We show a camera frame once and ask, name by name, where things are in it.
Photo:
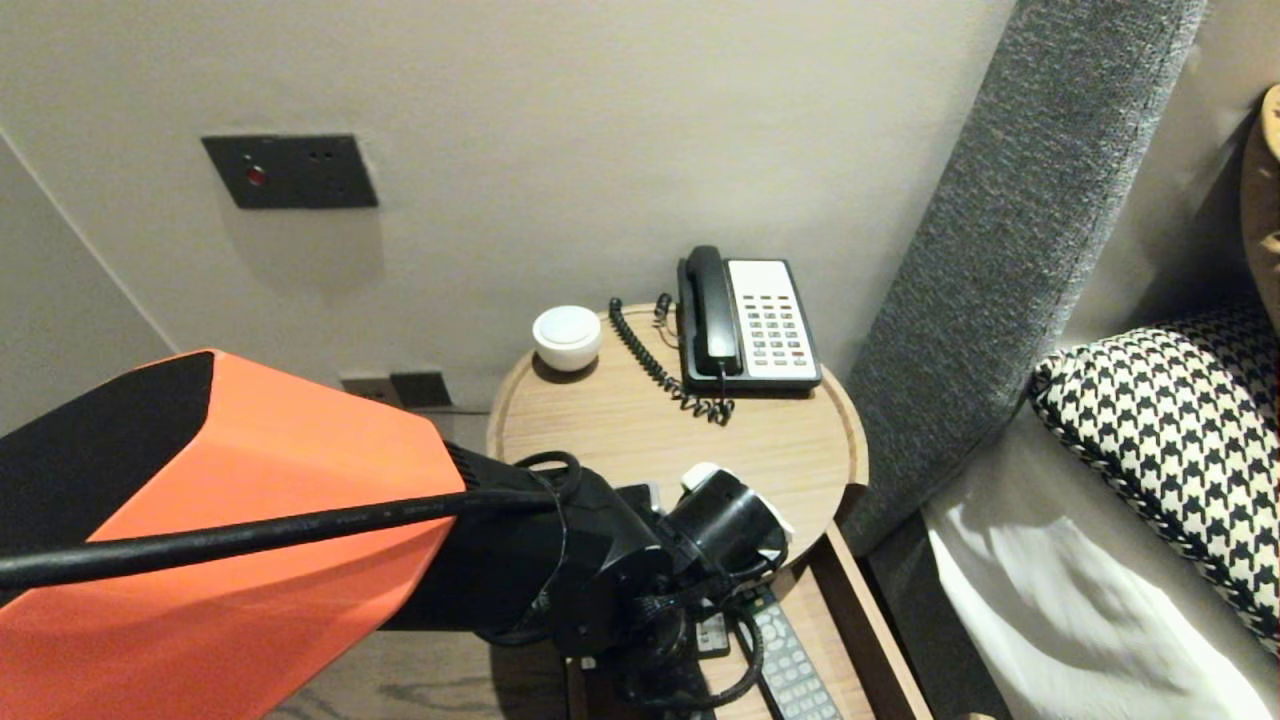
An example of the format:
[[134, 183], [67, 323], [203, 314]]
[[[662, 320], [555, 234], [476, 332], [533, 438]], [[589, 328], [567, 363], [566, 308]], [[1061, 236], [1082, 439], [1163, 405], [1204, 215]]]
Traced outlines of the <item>black remote with grey buttons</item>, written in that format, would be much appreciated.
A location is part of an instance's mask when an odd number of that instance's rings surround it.
[[771, 720], [844, 720], [773, 591], [749, 591], [748, 610], [763, 635], [760, 688]]

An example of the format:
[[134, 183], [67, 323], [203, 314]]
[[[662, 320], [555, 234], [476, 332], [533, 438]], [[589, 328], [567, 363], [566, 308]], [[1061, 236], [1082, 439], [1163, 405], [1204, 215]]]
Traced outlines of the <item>round wooden bedside table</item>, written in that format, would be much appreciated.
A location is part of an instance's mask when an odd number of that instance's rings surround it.
[[594, 366], [559, 375], [535, 355], [507, 375], [486, 430], [490, 456], [513, 462], [543, 451], [572, 454], [613, 486], [654, 484], [671, 509], [682, 475], [699, 462], [732, 471], [794, 528], [783, 574], [838, 516], [850, 486], [870, 479], [861, 420], [844, 387], [826, 377], [804, 398], [741, 398], [726, 427], [695, 418], [655, 386], [609, 323]]

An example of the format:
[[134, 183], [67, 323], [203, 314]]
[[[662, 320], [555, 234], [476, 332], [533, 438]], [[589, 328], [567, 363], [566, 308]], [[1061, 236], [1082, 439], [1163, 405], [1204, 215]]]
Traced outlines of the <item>grey fabric bed base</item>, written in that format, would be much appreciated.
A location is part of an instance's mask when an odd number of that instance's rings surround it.
[[923, 516], [913, 514], [867, 556], [870, 584], [934, 720], [1012, 720], [940, 579]]

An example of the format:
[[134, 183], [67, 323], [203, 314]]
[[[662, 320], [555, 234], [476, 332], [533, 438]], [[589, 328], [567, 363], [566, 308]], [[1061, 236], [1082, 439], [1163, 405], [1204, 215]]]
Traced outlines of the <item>black and white desk telephone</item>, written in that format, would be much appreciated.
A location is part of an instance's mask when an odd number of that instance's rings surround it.
[[699, 395], [727, 398], [801, 398], [823, 379], [817, 345], [783, 259], [722, 258], [736, 309], [742, 370], [704, 375], [694, 361], [692, 287], [686, 261], [678, 263], [677, 329], [684, 386]]

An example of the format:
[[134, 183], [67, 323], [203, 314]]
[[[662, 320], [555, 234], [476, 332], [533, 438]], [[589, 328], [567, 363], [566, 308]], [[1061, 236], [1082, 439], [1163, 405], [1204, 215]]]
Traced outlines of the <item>black telephone handset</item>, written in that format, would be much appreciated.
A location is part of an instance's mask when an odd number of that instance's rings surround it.
[[718, 249], [695, 247], [686, 261], [686, 278], [694, 293], [695, 368], [704, 375], [737, 375], [742, 363], [736, 309]]

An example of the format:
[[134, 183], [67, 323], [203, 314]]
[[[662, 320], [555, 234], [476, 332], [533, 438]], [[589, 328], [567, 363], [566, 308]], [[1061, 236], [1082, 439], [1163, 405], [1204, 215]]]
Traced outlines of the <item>white round bowl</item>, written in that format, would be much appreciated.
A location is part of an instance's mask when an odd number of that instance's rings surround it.
[[552, 370], [576, 373], [590, 366], [600, 352], [600, 318], [590, 309], [561, 305], [547, 309], [532, 323], [536, 356]]

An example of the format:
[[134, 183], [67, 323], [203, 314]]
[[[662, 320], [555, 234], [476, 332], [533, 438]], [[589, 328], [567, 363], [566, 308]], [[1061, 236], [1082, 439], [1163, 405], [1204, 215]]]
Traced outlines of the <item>white bed sheet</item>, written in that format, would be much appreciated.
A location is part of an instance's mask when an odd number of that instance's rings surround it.
[[923, 510], [1014, 720], [1280, 720], [1280, 666], [1023, 406]]

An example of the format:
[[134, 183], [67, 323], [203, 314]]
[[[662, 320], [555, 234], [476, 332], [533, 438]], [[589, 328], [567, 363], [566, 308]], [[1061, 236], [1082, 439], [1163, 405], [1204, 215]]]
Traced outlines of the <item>grey fabric headboard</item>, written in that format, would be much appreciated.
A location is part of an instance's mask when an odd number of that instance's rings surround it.
[[1015, 0], [847, 389], [872, 553], [1012, 419], [1110, 240], [1210, 0]]

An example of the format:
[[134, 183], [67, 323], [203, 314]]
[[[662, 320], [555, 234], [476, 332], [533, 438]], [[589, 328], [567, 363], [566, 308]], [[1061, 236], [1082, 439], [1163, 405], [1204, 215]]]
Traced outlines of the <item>houndstooth black white pillow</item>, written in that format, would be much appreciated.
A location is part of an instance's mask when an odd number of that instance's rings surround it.
[[1043, 357], [1050, 433], [1280, 659], [1280, 340], [1239, 300]]

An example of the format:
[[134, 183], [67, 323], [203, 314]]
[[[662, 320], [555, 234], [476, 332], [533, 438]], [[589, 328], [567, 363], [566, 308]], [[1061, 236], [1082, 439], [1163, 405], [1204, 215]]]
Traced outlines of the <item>beige headboard panel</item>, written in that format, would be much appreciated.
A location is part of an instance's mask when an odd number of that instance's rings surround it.
[[1211, 0], [1060, 348], [1252, 292], [1240, 173], [1261, 99], [1280, 85], [1280, 0]]

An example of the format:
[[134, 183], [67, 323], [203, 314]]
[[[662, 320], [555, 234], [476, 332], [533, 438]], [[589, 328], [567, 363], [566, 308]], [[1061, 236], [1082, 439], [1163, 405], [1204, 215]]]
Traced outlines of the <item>brown cushion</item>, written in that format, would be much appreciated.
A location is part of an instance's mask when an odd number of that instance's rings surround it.
[[1280, 83], [1263, 94], [1245, 138], [1239, 215], [1251, 277], [1280, 338]]

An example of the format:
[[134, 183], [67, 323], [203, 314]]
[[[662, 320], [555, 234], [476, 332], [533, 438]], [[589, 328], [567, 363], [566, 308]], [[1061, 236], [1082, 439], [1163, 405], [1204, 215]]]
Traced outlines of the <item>dark grey wall socket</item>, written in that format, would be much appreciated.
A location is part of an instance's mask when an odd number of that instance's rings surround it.
[[394, 372], [389, 380], [404, 409], [451, 407], [454, 405], [442, 372]]

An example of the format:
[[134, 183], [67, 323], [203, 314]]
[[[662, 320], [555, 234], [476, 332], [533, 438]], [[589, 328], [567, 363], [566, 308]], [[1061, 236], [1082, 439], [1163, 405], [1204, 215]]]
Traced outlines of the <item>beige wall socket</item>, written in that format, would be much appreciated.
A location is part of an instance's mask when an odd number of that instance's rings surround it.
[[348, 393], [390, 407], [403, 409], [401, 393], [396, 383], [388, 375], [379, 377], [347, 377], [340, 378], [340, 388]]

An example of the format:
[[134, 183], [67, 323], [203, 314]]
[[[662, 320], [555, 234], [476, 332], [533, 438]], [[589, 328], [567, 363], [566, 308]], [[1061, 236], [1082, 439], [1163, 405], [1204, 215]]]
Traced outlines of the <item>black wall switch panel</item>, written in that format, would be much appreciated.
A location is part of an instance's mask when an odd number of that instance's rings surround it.
[[214, 135], [201, 145], [239, 209], [380, 205], [355, 135]]

